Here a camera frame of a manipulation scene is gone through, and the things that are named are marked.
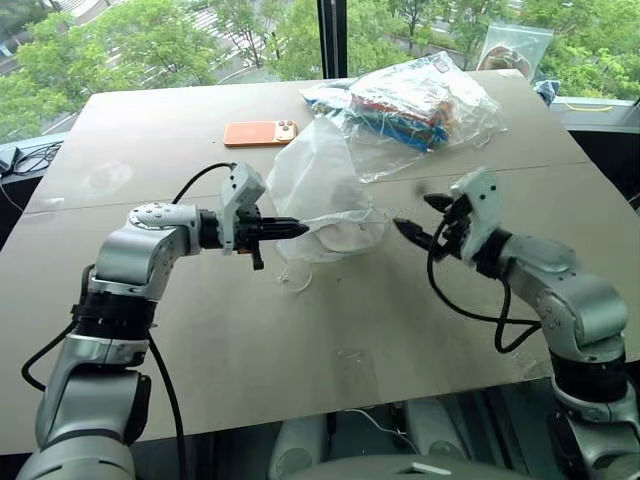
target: window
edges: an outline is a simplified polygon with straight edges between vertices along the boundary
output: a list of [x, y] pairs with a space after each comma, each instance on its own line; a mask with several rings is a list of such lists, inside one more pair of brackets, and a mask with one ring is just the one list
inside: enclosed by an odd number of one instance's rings
[[322, 78], [316, 0], [3, 0], [0, 144], [114, 90]]
[[[348, 0], [347, 9], [350, 75], [443, 49], [474, 70], [490, 25], [508, 24], [553, 32], [532, 80], [560, 80], [563, 96], [640, 97], [640, 0]], [[531, 31], [503, 37], [512, 57]], [[527, 68], [503, 60], [495, 66]]]
[[[0, 144], [69, 130], [93, 93], [316, 79], [331, 76], [329, 57], [356, 76], [446, 50], [465, 70], [558, 79], [563, 96], [640, 97], [640, 0], [321, 0], [334, 15], [321, 25], [318, 3], [3, 0]], [[541, 58], [522, 60], [513, 38], [509, 58], [480, 58], [485, 39], [500, 44], [498, 25], [530, 27], [525, 43], [553, 35]]]

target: black cable on table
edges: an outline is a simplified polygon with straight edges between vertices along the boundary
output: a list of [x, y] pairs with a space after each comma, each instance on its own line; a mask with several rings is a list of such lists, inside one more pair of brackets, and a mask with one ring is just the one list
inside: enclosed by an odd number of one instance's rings
[[[438, 225], [438, 228], [436, 229], [435, 233], [433, 234], [432, 243], [434, 245], [436, 245], [438, 243], [438, 239], [440, 238], [440, 235], [442, 235], [442, 231], [444, 230], [446, 225], [447, 224], [445, 223], [444, 220], [442, 222], [440, 222], [440, 225]], [[502, 286], [504, 288], [504, 300], [502, 302], [502, 309], [501, 309], [501, 312], [500, 312], [500, 316], [498, 318], [489, 317], [487, 315], [480, 315], [480, 314], [477, 314], [477, 313], [469, 312], [469, 311], [459, 307], [458, 305], [453, 303], [451, 300], [449, 300], [447, 298], [447, 296], [444, 294], [444, 292], [437, 285], [436, 278], [435, 278], [435, 275], [433, 273], [433, 262], [434, 262], [433, 249], [430, 248], [428, 250], [428, 253], [427, 253], [427, 277], [429, 278], [429, 284], [431, 285], [431, 288], [433, 289], [433, 291], [436, 292], [436, 295], [440, 298], [440, 300], [442, 300], [442, 302], [445, 305], [447, 305], [450, 309], [452, 309], [454, 312], [459, 313], [460, 315], [464, 315], [465, 317], [472, 318], [474, 320], [479, 320], [479, 321], [482, 321], [482, 322], [495, 323], [496, 324], [496, 332], [495, 332], [495, 335], [494, 335], [494, 346], [495, 346], [495, 348], [496, 348], [496, 350], [498, 352], [500, 352], [500, 353], [512, 352], [513, 350], [518, 348], [527, 338], [529, 338], [531, 335], [533, 335], [535, 332], [537, 332], [540, 329], [540, 322], [538, 322], [538, 321], [535, 321], [535, 320], [519, 320], [519, 319], [510, 319], [510, 318], [508, 318], [509, 308], [511, 307], [511, 289], [509, 287], [509, 284], [506, 282], [506, 280], [504, 280], [502, 278], [500, 279], [500, 281], [502, 282]], [[504, 332], [504, 327], [507, 324], [509, 324], [509, 325], [529, 325], [529, 328], [527, 330], [525, 330], [518, 338], [516, 338], [509, 345], [507, 345], [506, 347], [503, 347], [502, 346], [502, 334]]]
[[184, 196], [184, 194], [187, 193], [187, 190], [191, 188], [191, 185], [193, 185], [196, 182], [196, 180], [198, 180], [205, 173], [210, 172], [211, 170], [215, 170], [216, 168], [222, 168], [222, 167], [227, 167], [233, 170], [235, 166], [236, 166], [235, 163], [214, 163], [213, 165], [209, 165], [208, 167], [203, 168], [198, 173], [196, 173], [193, 177], [191, 177], [191, 179], [185, 184], [184, 187], [182, 187], [182, 190], [178, 192], [178, 194], [176, 195], [176, 198], [174, 198], [171, 203], [174, 203], [174, 204], [178, 203], [180, 199]]
[[37, 363], [38, 360], [44, 357], [47, 353], [53, 350], [53, 348], [62, 340], [64, 340], [64, 337], [66, 337], [75, 327], [76, 327], [76, 322], [71, 321], [71, 323], [69, 323], [69, 325], [67, 325], [66, 328], [62, 330], [53, 340], [51, 340], [44, 347], [38, 350], [38, 352], [34, 356], [32, 356], [29, 360], [25, 362], [25, 364], [22, 366], [22, 370], [20, 371], [20, 373], [22, 374], [22, 378], [24, 378], [25, 382], [27, 382], [33, 388], [36, 388], [41, 392], [44, 392], [46, 388], [45, 385], [40, 383], [35, 378], [33, 378], [30, 372], [31, 367], [33, 367], [33, 365]]
[[178, 469], [180, 473], [179, 478], [180, 480], [187, 480], [187, 448], [184, 439], [184, 427], [182, 425], [182, 415], [180, 414], [178, 397], [176, 396], [176, 391], [173, 388], [173, 383], [171, 382], [171, 377], [169, 376], [167, 366], [164, 364], [162, 355], [160, 355], [160, 350], [158, 350], [158, 346], [151, 337], [151, 332], [149, 332], [149, 350], [151, 350], [153, 358], [155, 358], [156, 363], [158, 364], [160, 376], [162, 376], [162, 381], [164, 382], [164, 386], [167, 390], [167, 395], [169, 396], [171, 412], [173, 413], [173, 421], [176, 425], [176, 442], [178, 444]]

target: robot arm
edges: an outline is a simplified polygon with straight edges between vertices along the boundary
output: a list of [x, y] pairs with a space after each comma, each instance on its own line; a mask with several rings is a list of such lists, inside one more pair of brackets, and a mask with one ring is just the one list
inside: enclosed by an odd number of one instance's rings
[[615, 289], [584, 271], [569, 247], [500, 228], [493, 172], [480, 169], [454, 184], [450, 195], [425, 201], [444, 214], [438, 230], [445, 244], [395, 219], [400, 232], [436, 261], [452, 255], [506, 281], [540, 317], [560, 406], [549, 426], [565, 471], [595, 478], [617, 456], [640, 452], [636, 391], [624, 367], [627, 310]]
[[133, 209], [102, 245], [87, 290], [72, 309], [75, 328], [62, 345], [38, 410], [27, 479], [134, 478], [128, 445], [146, 424], [151, 393], [141, 365], [157, 302], [176, 260], [204, 249], [250, 253], [262, 269], [259, 242], [308, 230], [293, 218], [263, 218], [260, 176], [237, 165], [224, 181], [220, 210], [151, 203]]

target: black cable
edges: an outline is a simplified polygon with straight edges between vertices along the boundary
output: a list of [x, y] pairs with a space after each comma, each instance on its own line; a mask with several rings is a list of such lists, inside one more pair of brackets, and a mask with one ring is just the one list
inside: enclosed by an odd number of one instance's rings
[[[89, 272], [93, 267], [94, 267], [93, 264], [87, 265], [82, 271], [82, 281], [80, 284], [80, 301], [79, 301], [80, 303], [82, 303], [86, 295], [87, 286], [89, 285]], [[38, 350], [35, 353], [35, 355], [33, 355], [29, 360], [27, 360], [24, 363], [24, 365], [22, 366], [22, 369], [20, 370], [20, 373], [22, 374], [22, 378], [24, 378], [25, 382], [27, 382], [33, 388], [36, 388], [41, 392], [44, 392], [46, 388], [45, 385], [40, 383], [38, 380], [36, 380], [33, 377], [33, 375], [31, 375], [31, 367], [33, 367], [47, 353], [53, 350], [53, 348], [58, 343], [64, 340], [64, 337], [66, 337], [69, 333], [71, 333], [71, 331], [76, 327], [77, 324], [78, 324], [78, 319], [74, 316], [71, 322], [69, 323], [69, 325], [67, 325], [64, 330], [62, 330], [53, 340], [51, 340], [44, 347]]]
[[182, 426], [182, 416], [180, 415], [178, 397], [176, 396], [176, 391], [173, 388], [173, 383], [171, 383], [171, 377], [169, 376], [167, 366], [164, 364], [162, 355], [160, 355], [160, 350], [158, 350], [158, 346], [151, 337], [151, 332], [149, 332], [149, 350], [151, 350], [153, 358], [155, 358], [156, 363], [158, 364], [158, 370], [160, 370], [162, 381], [164, 382], [164, 386], [167, 389], [169, 403], [171, 404], [171, 412], [173, 413], [173, 420], [176, 425], [176, 442], [178, 444], [178, 469], [180, 471], [179, 478], [180, 480], [187, 480], [187, 449], [184, 440], [184, 428]]
[[215, 170], [216, 168], [222, 168], [222, 167], [227, 167], [233, 170], [235, 166], [236, 166], [235, 163], [214, 163], [213, 165], [209, 165], [207, 168], [203, 168], [198, 173], [196, 173], [193, 177], [191, 177], [191, 179], [185, 184], [184, 187], [182, 187], [182, 190], [178, 192], [178, 194], [176, 195], [176, 198], [174, 198], [171, 203], [174, 203], [174, 204], [178, 203], [180, 199], [184, 196], [184, 194], [187, 193], [187, 190], [191, 188], [191, 185], [193, 185], [196, 182], [196, 180], [198, 180], [205, 173], [210, 172], [211, 170]]
[[69, 334], [75, 328], [75, 326], [76, 326], [76, 322], [72, 320], [71, 323], [69, 323], [69, 325], [67, 325], [66, 328], [62, 330], [53, 340], [51, 340], [44, 347], [38, 350], [38, 352], [33, 357], [31, 357], [29, 360], [25, 362], [25, 364], [22, 366], [22, 370], [20, 371], [20, 373], [22, 373], [22, 378], [24, 378], [25, 382], [27, 382], [33, 388], [36, 388], [41, 392], [44, 392], [46, 387], [42, 383], [40, 383], [38, 380], [33, 378], [29, 370], [31, 369], [31, 367], [33, 367], [33, 365], [38, 360], [44, 357], [58, 343], [60, 343], [64, 339], [64, 337], [66, 337], [67, 334]]
[[500, 311], [500, 317], [498, 318], [498, 325], [496, 326], [496, 331], [493, 336], [493, 346], [498, 351], [498, 353], [509, 353], [513, 352], [516, 348], [522, 345], [522, 343], [527, 338], [540, 330], [540, 322], [536, 322], [535, 325], [527, 328], [520, 336], [518, 336], [506, 347], [502, 346], [502, 334], [504, 333], [504, 327], [508, 321], [507, 317], [509, 316], [509, 308], [511, 307], [511, 288], [504, 278], [500, 278], [499, 280], [502, 283], [502, 288], [504, 289], [504, 301], [502, 302], [502, 309]]
[[[438, 228], [433, 234], [433, 239], [431, 240], [431, 242], [434, 245], [438, 243], [438, 239], [440, 238], [440, 235], [442, 234], [442, 231], [444, 230], [446, 225], [447, 224], [445, 223], [444, 220], [440, 222], [440, 225], [438, 225]], [[507, 318], [509, 314], [509, 308], [511, 307], [511, 289], [509, 288], [509, 284], [504, 279], [500, 279], [500, 281], [502, 282], [502, 286], [504, 288], [504, 301], [502, 303], [502, 309], [501, 309], [499, 318], [489, 317], [486, 315], [479, 315], [477, 313], [469, 312], [459, 307], [458, 305], [453, 303], [451, 300], [449, 300], [447, 296], [444, 294], [444, 292], [440, 289], [440, 287], [438, 287], [436, 283], [435, 275], [433, 273], [433, 262], [434, 262], [433, 249], [430, 248], [427, 254], [427, 277], [429, 278], [429, 284], [431, 285], [431, 288], [433, 289], [433, 291], [436, 292], [436, 295], [440, 298], [440, 300], [442, 300], [442, 302], [445, 305], [447, 305], [450, 309], [452, 309], [454, 312], [459, 313], [460, 315], [464, 315], [465, 317], [472, 318], [474, 320], [497, 324], [496, 332], [494, 336], [494, 346], [496, 347], [496, 350], [498, 352], [508, 353], [513, 351], [514, 349], [518, 348], [527, 338], [529, 338], [531, 335], [533, 335], [535, 332], [537, 332], [540, 329], [540, 322], [537, 322], [535, 320], [519, 320], [519, 319]], [[518, 338], [516, 338], [509, 345], [507, 345], [506, 347], [502, 347], [502, 334], [504, 332], [504, 327], [507, 324], [529, 325], [529, 328], [525, 330]]]
[[[13, 173], [14, 175], [18, 175], [18, 176], [25, 176], [25, 175], [27, 175], [29, 173], [40, 172], [42, 170], [46, 170], [47, 168], [49, 168], [49, 165], [51, 164], [51, 161], [54, 159], [54, 157], [56, 156], [56, 154], [60, 150], [60, 147], [62, 146], [62, 143], [63, 143], [62, 141], [50, 143], [49, 145], [45, 145], [45, 146], [39, 147], [39, 148], [33, 150], [32, 152], [27, 153], [24, 157], [20, 158], [16, 162], [16, 164], [13, 166], [13, 169], [12, 169], [11, 173]], [[38, 162], [36, 162], [35, 164], [31, 165], [31, 167], [29, 167], [27, 170], [23, 170], [23, 171], [17, 170], [18, 167], [20, 166], [20, 164], [26, 162], [27, 160], [33, 160], [34, 158], [38, 158], [38, 157], [41, 157], [40, 160]], [[47, 164], [44, 167], [36, 168], [38, 165], [40, 165], [44, 161], [47, 162]]]

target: black trim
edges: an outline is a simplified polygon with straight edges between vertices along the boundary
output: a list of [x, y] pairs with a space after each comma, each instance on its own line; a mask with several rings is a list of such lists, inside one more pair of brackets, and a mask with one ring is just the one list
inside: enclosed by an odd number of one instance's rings
[[89, 292], [81, 304], [73, 306], [71, 313], [78, 319], [78, 335], [146, 340], [155, 309], [156, 304], [144, 298]]
[[498, 278], [501, 274], [498, 262], [502, 248], [507, 240], [511, 238], [511, 233], [501, 228], [497, 228], [491, 233], [480, 251], [473, 257], [476, 261], [476, 270], [489, 278]]
[[502, 460], [504, 462], [504, 467], [509, 470], [513, 470], [513, 462], [511, 461], [511, 456], [509, 455], [509, 447], [507, 447], [507, 442], [502, 435], [502, 429], [500, 428], [500, 422], [498, 421], [498, 417], [496, 412], [494, 412], [493, 407], [491, 405], [491, 399], [489, 398], [489, 394], [486, 390], [482, 390], [482, 400], [484, 401], [484, 406], [487, 409], [487, 416], [489, 417], [489, 422], [491, 422], [491, 426], [493, 427], [493, 433], [495, 434], [496, 441], [498, 443], [498, 448], [500, 449], [500, 454], [502, 455]]
[[108, 437], [116, 440], [118, 443], [123, 443], [120, 435], [118, 435], [116, 432], [107, 430], [105, 428], [89, 428], [87, 430], [73, 430], [71, 432], [58, 435], [56, 438], [47, 443], [42, 451], [45, 451], [47, 448], [52, 447], [56, 443], [61, 443], [65, 440], [71, 440], [72, 438], [78, 437]]
[[482, 421], [480, 401], [476, 398], [479, 395], [475, 392], [462, 392], [458, 395], [457, 401], [462, 412], [462, 419], [467, 426], [467, 430], [473, 432], [474, 435], [469, 437], [470, 445], [467, 445], [469, 454], [474, 460], [483, 463], [497, 464], [497, 458], [491, 448], [491, 440], [489, 433]]
[[547, 417], [553, 455], [560, 470], [569, 479], [588, 478], [578, 441], [564, 412], [558, 410]]
[[318, 0], [318, 29], [324, 78], [345, 78], [347, 72], [347, 1]]
[[566, 394], [597, 403], [615, 402], [627, 394], [624, 354], [610, 362], [585, 363], [549, 353], [556, 384]]
[[202, 248], [222, 248], [218, 234], [218, 218], [215, 212], [200, 210], [199, 237]]
[[131, 405], [131, 413], [127, 420], [122, 439], [127, 445], [133, 444], [147, 425], [149, 415], [149, 398], [151, 397], [151, 377], [138, 374], [136, 394]]

